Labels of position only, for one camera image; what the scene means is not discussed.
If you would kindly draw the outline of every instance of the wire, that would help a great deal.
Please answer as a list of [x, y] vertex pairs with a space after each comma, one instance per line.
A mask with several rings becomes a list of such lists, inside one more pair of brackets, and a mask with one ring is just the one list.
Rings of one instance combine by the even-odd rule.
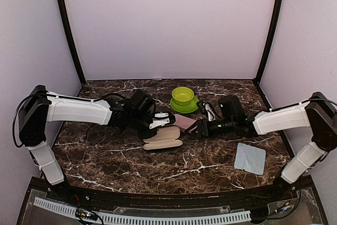
[[252, 217], [252, 220], [263, 220], [263, 219], [265, 219], [265, 220], [281, 220], [281, 219], [284, 219], [284, 218], [288, 217], [289, 215], [291, 215], [297, 209], [297, 207], [299, 206], [299, 204], [301, 202], [301, 196], [302, 196], [302, 194], [301, 194], [301, 192], [302, 192], [302, 190], [301, 190], [301, 179], [299, 179], [299, 182], [300, 182], [299, 198], [298, 198], [298, 201], [296, 203], [296, 206], [294, 206], [294, 208], [289, 213], [287, 213], [286, 215], [284, 215], [282, 217], [270, 217], [270, 216], [275, 214], [275, 212], [273, 212], [273, 213], [271, 213], [271, 214], [269, 214], [268, 216], [265, 216], [265, 217]]
[[258, 199], [270, 199], [270, 196], [259, 196], [259, 195], [254, 195], [254, 194], [248, 194], [248, 196], [258, 198]]
[[[80, 205], [74, 205], [74, 204], [71, 204], [71, 203], [69, 203], [68, 201], [65, 201], [65, 200], [63, 200], [61, 197], [59, 197], [51, 187], [49, 187], [49, 189], [53, 192], [53, 194], [54, 194], [60, 201], [62, 201], [62, 202], [64, 202], [64, 203], [68, 204], [69, 206], [73, 206], [73, 207], [76, 207], [76, 208], [78, 208], [78, 209], [83, 209], [83, 210], [85, 210], [85, 211], [87, 211], [87, 212], [89, 212], [89, 213], [93, 213], [94, 215], [96, 215], [96, 216], [99, 218], [99, 220], [101, 221], [101, 224], [104, 225], [104, 221], [103, 221], [102, 217], [100, 217], [96, 212], [94, 212], [94, 211], [92, 211], [92, 210], [90, 210], [90, 209], [87, 209], [87, 208], [80, 207]], [[78, 203], [79, 203], [80, 200], [79, 200], [78, 196], [75, 195], [74, 197], [77, 198], [77, 201], [78, 201]]]
[[329, 103], [331, 103], [331, 104], [337, 106], [337, 103], [336, 103], [336, 102], [334, 102], [334, 101], [332, 101], [332, 100], [328, 100], [328, 99], [308, 99], [308, 100], [306, 100], [306, 101], [304, 101], [304, 102], [307, 102], [307, 101], [326, 101], [326, 102], [329, 102]]
[[133, 123], [134, 119], [131, 119], [130, 122], [128, 123], [128, 125], [126, 125], [126, 127], [124, 128], [124, 130], [122, 131], [122, 129], [120, 129], [120, 135], [123, 135], [126, 131], [126, 129]]
[[165, 116], [165, 117], [155, 117], [155, 116], [153, 116], [152, 118], [155, 119], [155, 120], [165, 120], [165, 119], [168, 119], [170, 117], [169, 116]]
[[89, 130], [90, 130], [94, 125], [96, 125], [96, 123], [93, 123], [93, 124], [86, 130], [85, 138], [84, 138], [84, 141], [85, 141], [85, 142], [86, 142], [87, 139], [88, 139]]
[[119, 93], [113, 92], [113, 93], [107, 93], [107, 94], [103, 95], [102, 97], [100, 97], [99, 99], [96, 99], [96, 100], [93, 100], [93, 101], [97, 102], [97, 101], [103, 100], [103, 99], [105, 99], [107, 97], [110, 97], [110, 96], [117, 96], [117, 97], [120, 97], [120, 98], [126, 100], [126, 97], [124, 97], [123, 95], [120, 95]]
[[293, 201], [293, 199], [294, 199], [293, 193], [292, 193], [292, 192], [289, 192], [289, 194], [291, 195], [291, 201]]
[[329, 102], [335, 106], [337, 106], [337, 103], [332, 101], [332, 100], [328, 100], [328, 99], [321, 99], [321, 98], [312, 98], [312, 99], [307, 99], [307, 100], [303, 100], [301, 101], [300, 103], [295, 103], [295, 104], [291, 104], [291, 105], [286, 105], [286, 106], [283, 106], [283, 107], [279, 107], [279, 108], [275, 108], [275, 109], [272, 109], [271, 112], [275, 112], [275, 111], [279, 111], [281, 109], [286, 109], [286, 108], [289, 108], [289, 107], [292, 107], [292, 106], [296, 106], [296, 105], [299, 105], [299, 104], [303, 104], [303, 103], [306, 103], [306, 102], [311, 102], [311, 101], [326, 101], [326, 102]]
[[243, 137], [233, 137], [233, 138], [220, 138], [222, 140], [227, 140], [227, 141], [234, 141], [234, 140], [238, 140], [238, 139], [242, 139]]
[[153, 103], [153, 112], [152, 112], [152, 116], [156, 115], [156, 111], [157, 111], [157, 105], [156, 102]]

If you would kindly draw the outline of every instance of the purple wall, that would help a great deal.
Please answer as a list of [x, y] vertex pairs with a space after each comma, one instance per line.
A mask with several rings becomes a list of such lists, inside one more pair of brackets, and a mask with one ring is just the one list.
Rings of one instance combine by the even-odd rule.
[[[18, 103], [37, 84], [75, 95], [80, 89], [57, 0], [0, 0], [0, 223], [16, 224], [31, 176], [39, 175], [26, 148], [17, 149], [11, 128]], [[48, 124], [49, 143], [59, 123]]]
[[[273, 107], [298, 102], [315, 91], [337, 101], [337, 0], [283, 0], [262, 89]], [[310, 129], [287, 131], [295, 152]], [[337, 223], [336, 151], [311, 170], [330, 224]]]
[[255, 77], [274, 0], [66, 0], [88, 80]]

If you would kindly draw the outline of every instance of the lime green bowl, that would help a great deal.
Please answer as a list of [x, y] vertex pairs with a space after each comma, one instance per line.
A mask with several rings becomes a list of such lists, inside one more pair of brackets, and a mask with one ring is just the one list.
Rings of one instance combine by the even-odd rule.
[[172, 91], [172, 98], [177, 105], [189, 105], [194, 98], [194, 92], [187, 87], [177, 87]]

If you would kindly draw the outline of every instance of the green saucer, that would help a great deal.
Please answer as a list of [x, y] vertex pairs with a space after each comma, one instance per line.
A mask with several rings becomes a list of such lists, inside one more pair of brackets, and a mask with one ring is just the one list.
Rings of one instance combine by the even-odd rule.
[[170, 104], [171, 107], [174, 111], [179, 112], [179, 113], [193, 113], [198, 109], [198, 106], [196, 103], [199, 102], [197, 97], [192, 98], [191, 103], [188, 105], [177, 105], [174, 101], [173, 98], [171, 98]]

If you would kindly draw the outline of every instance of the cable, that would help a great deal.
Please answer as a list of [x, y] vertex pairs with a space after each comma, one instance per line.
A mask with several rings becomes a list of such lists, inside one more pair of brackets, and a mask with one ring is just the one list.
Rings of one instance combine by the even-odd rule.
[[[16, 118], [17, 118], [17, 115], [19, 113], [19, 110], [21, 108], [21, 106], [28, 100], [28, 99], [31, 99], [33, 97], [45, 97], [47, 98], [48, 96], [50, 97], [57, 97], [56, 95], [54, 94], [48, 94], [48, 93], [34, 93], [34, 94], [31, 94], [27, 97], [25, 97], [23, 100], [21, 100], [21, 102], [19, 103], [19, 105], [17, 106], [16, 110], [15, 110], [15, 113], [14, 113], [14, 117], [13, 117], [13, 124], [12, 124], [12, 136], [13, 136], [13, 141], [14, 141], [14, 144], [17, 148], [21, 148], [23, 146], [23, 143], [21, 144], [17, 144], [17, 141], [16, 141], [16, 137], [15, 137], [15, 124], [16, 124]], [[75, 98], [75, 97], [67, 97], [67, 96], [58, 96], [60, 98], [64, 98], [64, 99], [70, 99], [70, 100], [81, 100], [81, 101], [88, 101], [88, 99], [82, 99], [82, 98]]]
[[270, 217], [270, 216], [276, 214], [275, 212], [272, 212], [271, 214], [269, 214], [267, 216], [264, 216], [264, 217], [252, 217], [252, 220], [263, 220], [263, 219], [265, 219], [265, 220], [281, 220], [281, 219], [284, 219], [284, 218], [288, 217], [289, 215], [291, 215], [297, 209], [297, 207], [299, 206], [299, 204], [301, 202], [301, 196], [302, 196], [301, 195], [301, 192], [302, 192], [302, 190], [301, 190], [301, 179], [299, 179], [299, 183], [300, 183], [300, 186], [299, 186], [299, 188], [300, 188], [299, 198], [298, 198], [298, 201], [296, 203], [296, 206], [294, 206], [294, 208], [289, 213], [287, 213], [286, 215], [284, 215], [282, 217]]
[[270, 199], [270, 196], [259, 196], [259, 195], [254, 195], [254, 194], [248, 194], [248, 196], [258, 198], [258, 199]]
[[153, 103], [153, 112], [152, 112], [152, 116], [156, 115], [156, 111], [157, 111], [157, 105], [156, 102]]
[[155, 117], [155, 116], [152, 116], [153, 119], [155, 120], [165, 120], [165, 119], [168, 119], [170, 118], [169, 116], [165, 116], [165, 117]]
[[69, 203], [68, 201], [65, 201], [65, 200], [61, 199], [61, 197], [59, 197], [51, 187], [49, 187], [49, 189], [53, 192], [53, 194], [54, 194], [60, 201], [62, 201], [62, 202], [64, 202], [64, 203], [68, 204], [69, 206], [76, 207], [77, 209], [83, 209], [83, 210], [85, 210], [85, 211], [87, 211], [87, 212], [89, 212], [89, 213], [93, 213], [94, 215], [96, 215], [96, 216], [99, 218], [99, 220], [101, 221], [101, 224], [104, 225], [104, 221], [103, 221], [102, 217], [100, 217], [96, 212], [94, 212], [94, 211], [92, 211], [92, 210], [90, 210], [90, 209], [86, 209], [86, 208], [80, 207], [80, 206], [78, 206], [78, 205], [71, 204], [71, 203]]
[[286, 106], [283, 106], [283, 107], [275, 108], [275, 109], [272, 109], [271, 112], [276, 112], [276, 111], [279, 111], [281, 109], [286, 109], [286, 108], [289, 108], [289, 107], [292, 107], [292, 106], [296, 106], [296, 105], [303, 104], [303, 103], [306, 103], [306, 102], [311, 102], [311, 101], [326, 101], [326, 102], [329, 102], [329, 103], [337, 106], [337, 103], [334, 102], [334, 101], [332, 101], [332, 100], [321, 99], [321, 98], [317, 98], [317, 99], [313, 98], [313, 99], [303, 100], [300, 103], [295, 103], [295, 104], [291, 104], [291, 105], [286, 105]]
[[301, 202], [301, 196], [302, 196], [301, 192], [302, 192], [302, 190], [301, 190], [301, 187], [300, 187], [299, 200], [296, 203], [296, 206], [294, 206], [294, 208], [289, 213], [287, 213], [285, 216], [282, 216], [282, 217], [271, 217], [271, 218], [267, 217], [267, 220], [281, 220], [281, 219], [283, 219], [283, 218], [288, 217], [289, 215], [291, 215], [297, 209], [297, 207], [299, 206], [299, 204]]
[[78, 198], [78, 196], [77, 196], [76, 194], [74, 195], [74, 197], [75, 197], [76, 200], [77, 200], [77, 205], [80, 206], [80, 205], [81, 205], [81, 204], [80, 204], [80, 199]]
[[94, 125], [96, 125], [96, 123], [93, 123], [93, 124], [86, 130], [85, 138], [84, 138], [84, 141], [85, 141], [85, 142], [86, 142], [87, 139], [88, 139], [89, 130], [90, 130]]
[[293, 199], [294, 199], [293, 193], [292, 193], [292, 192], [289, 192], [289, 194], [291, 195], [291, 201], [293, 201]]
[[126, 131], [126, 129], [133, 123], [134, 119], [131, 119], [130, 122], [128, 123], [128, 125], [126, 125], [126, 127], [124, 128], [124, 130], [122, 131], [122, 129], [120, 128], [120, 135], [123, 135]]
[[222, 140], [226, 140], [226, 141], [234, 141], [234, 140], [238, 140], [238, 139], [242, 139], [243, 137], [233, 137], [233, 138], [220, 138]]
[[103, 95], [102, 97], [100, 97], [99, 99], [96, 99], [96, 100], [93, 100], [93, 101], [97, 102], [97, 101], [103, 100], [103, 99], [105, 99], [107, 97], [110, 97], [110, 96], [117, 96], [117, 97], [120, 97], [120, 98], [126, 100], [126, 97], [124, 97], [123, 95], [120, 95], [119, 93], [113, 92], [113, 93], [107, 93], [107, 94]]
[[337, 103], [336, 103], [336, 102], [334, 102], [334, 101], [332, 101], [332, 100], [328, 100], [328, 99], [308, 99], [308, 100], [306, 100], [306, 101], [304, 101], [304, 102], [307, 102], [307, 101], [326, 101], [326, 102], [329, 102], [329, 103], [331, 103], [331, 104], [337, 106]]

